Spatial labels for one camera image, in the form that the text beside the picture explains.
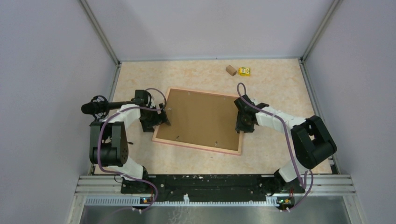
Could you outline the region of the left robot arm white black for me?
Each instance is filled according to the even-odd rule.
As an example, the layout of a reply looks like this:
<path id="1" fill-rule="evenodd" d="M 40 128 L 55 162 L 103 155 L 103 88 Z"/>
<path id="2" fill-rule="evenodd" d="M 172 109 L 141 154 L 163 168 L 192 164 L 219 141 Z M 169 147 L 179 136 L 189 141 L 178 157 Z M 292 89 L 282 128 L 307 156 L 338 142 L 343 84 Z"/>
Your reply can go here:
<path id="1" fill-rule="evenodd" d="M 102 172 L 119 175 L 139 193 L 154 184 L 144 166 L 129 157 L 127 129 L 135 121 L 140 121 L 145 133 L 153 132 L 161 124 L 170 125 L 167 101 L 156 105 L 150 90 L 136 90 L 131 100 L 121 102 L 109 102 L 98 95 L 81 106 L 82 113 L 94 117 L 90 124 L 90 162 Z"/>

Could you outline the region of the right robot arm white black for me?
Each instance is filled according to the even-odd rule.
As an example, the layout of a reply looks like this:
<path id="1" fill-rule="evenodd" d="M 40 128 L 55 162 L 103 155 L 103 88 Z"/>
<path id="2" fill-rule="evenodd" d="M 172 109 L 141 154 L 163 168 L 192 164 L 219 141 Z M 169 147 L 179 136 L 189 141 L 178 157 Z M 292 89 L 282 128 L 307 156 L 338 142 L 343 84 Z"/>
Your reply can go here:
<path id="1" fill-rule="evenodd" d="M 304 185 L 301 176 L 337 152 L 337 146 L 319 116 L 296 117 L 265 103 L 256 105 L 246 94 L 237 98 L 234 104 L 238 110 L 236 132 L 252 133 L 255 126 L 265 126 L 285 135 L 290 161 L 279 168 L 270 181 L 279 192 L 287 192 L 295 180 Z"/>

